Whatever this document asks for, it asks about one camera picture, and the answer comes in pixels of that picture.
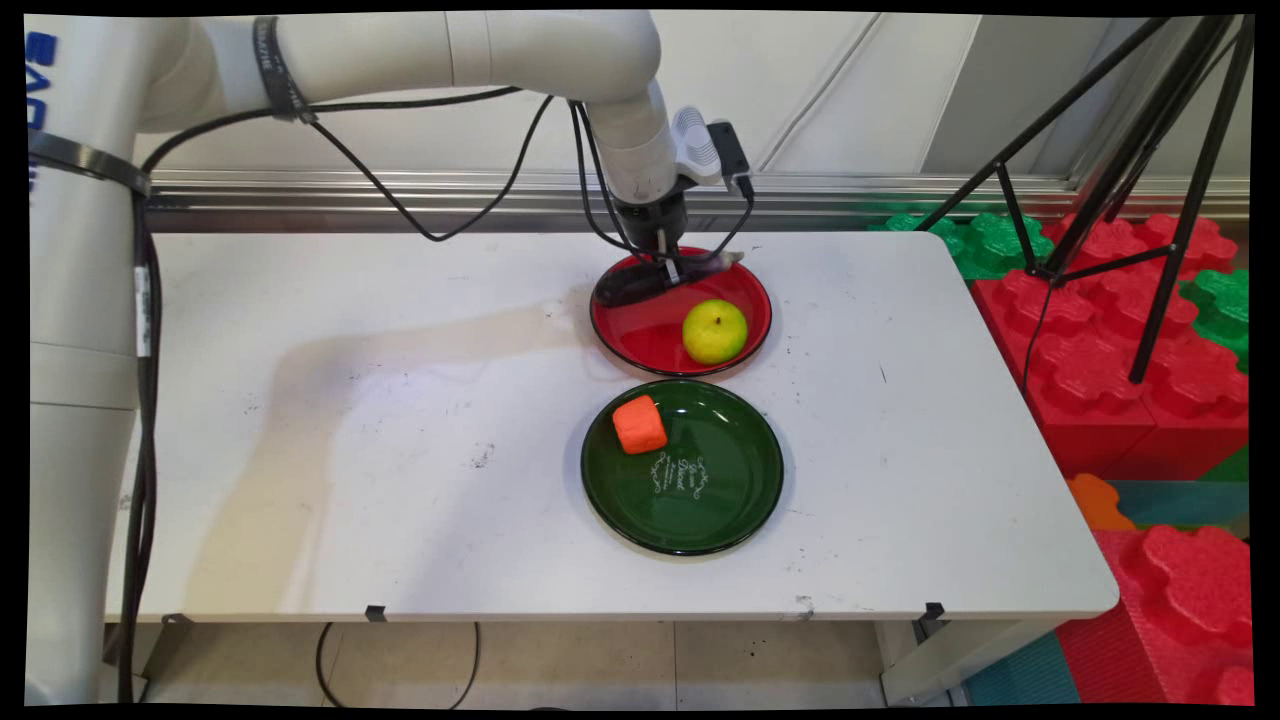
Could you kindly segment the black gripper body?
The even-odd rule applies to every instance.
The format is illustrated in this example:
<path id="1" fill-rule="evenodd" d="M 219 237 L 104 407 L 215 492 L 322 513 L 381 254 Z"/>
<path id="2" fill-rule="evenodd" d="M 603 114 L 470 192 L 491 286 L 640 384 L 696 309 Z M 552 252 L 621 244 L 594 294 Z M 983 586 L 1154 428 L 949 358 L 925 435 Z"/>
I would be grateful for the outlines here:
<path id="1" fill-rule="evenodd" d="M 658 202 L 614 202 L 622 236 L 643 255 L 675 255 L 689 224 L 685 196 L 664 196 Z"/>

